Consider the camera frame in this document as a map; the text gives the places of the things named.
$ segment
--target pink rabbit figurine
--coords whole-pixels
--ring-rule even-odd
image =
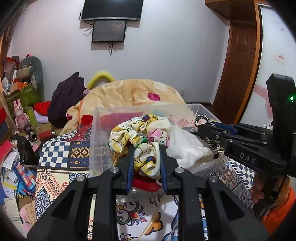
[[[17,100],[17,103],[14,101],[13,105],[15,107],[15,125],[21,132],[24,132],[25,125],[30,124],[29,117],[24,113],[24,108],[21,106],[20,99]]]

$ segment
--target human hand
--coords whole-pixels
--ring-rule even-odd
[[[266,181],[266,175],[255,173],[253,179],[253,187],[251,188],[251,199],[254,203],[258,203],[260,199],[264,198],[263,187]],[[283,177],[280,177],[276,183],[276,189],[278,189],[283,181]],[[289,191],[290,191],[290,177],[287,177],[285,183],[282,187],[281,192],[279,193],[278,199],[272,208],[278,207],[282,205],[286,199],[288,198]]]

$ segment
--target orange sleeve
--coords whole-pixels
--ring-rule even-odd
[[[281,206],[271,209],[267,216],[262,218],[262,223],[270,234],[272,234],[279,227],[286,214],[293,206],[295,200],[295,192],[293,188],[290,188],[286,201]]]

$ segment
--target wooden door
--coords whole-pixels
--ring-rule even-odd
[[[229,44],[219,88],[215,115],[231,124],[239,111],[250,82],[256,49],[256,25],[231,22]]]

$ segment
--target orange box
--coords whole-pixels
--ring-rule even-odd
[[[23,82],[15,82],[14,84],[12,84],[11,88],[10,88],[10,93],[12,93],[13,91],[16,90],[21,90],[22,88],[26,87],[28,85],[28,83],[23,83]]]

